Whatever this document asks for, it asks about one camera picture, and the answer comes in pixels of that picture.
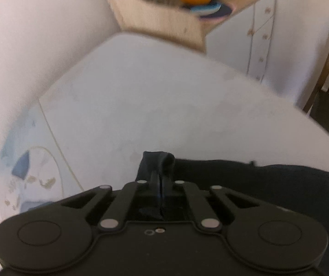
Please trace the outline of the black garment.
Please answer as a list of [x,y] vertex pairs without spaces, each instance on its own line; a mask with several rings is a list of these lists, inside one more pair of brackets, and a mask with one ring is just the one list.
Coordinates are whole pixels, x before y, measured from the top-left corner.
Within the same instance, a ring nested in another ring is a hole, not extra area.
[[[171,153],[145,151],[136,178],[148,181],[154,172],[172,181],[195,183],[202,190],[220,185],[305,214],[323,224],[329,236],[328,171],[282,164],[257,166],[254,162],[184,160]],[[329,275],[329,244],[320,267]]]

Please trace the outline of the white drawer cabinet wooden top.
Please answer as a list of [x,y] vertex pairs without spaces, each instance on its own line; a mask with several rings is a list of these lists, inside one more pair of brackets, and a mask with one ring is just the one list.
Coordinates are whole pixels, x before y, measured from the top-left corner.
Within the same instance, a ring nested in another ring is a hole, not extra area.
[[226,16],[202,18],[206,54],[262,81],[267,67],[275,17],[275,0],[212,0],[227,6]]

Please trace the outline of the wooden tray box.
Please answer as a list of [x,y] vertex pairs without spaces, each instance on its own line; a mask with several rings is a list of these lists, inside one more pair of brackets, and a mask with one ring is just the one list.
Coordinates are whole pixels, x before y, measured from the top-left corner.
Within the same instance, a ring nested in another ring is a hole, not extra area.
[[135,32],[206,51],[205,33],[189,11],[148,0],[108,0],[123,32]]

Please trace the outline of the blue round plate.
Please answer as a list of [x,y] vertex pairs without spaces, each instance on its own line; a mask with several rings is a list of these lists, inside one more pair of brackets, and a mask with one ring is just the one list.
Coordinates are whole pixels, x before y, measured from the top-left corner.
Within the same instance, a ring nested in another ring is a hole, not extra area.
[[228,4],[214,1],[207,5],[184,6],[183,8],[201,19],[218,19],[230,16],[233,13],[233,8]]

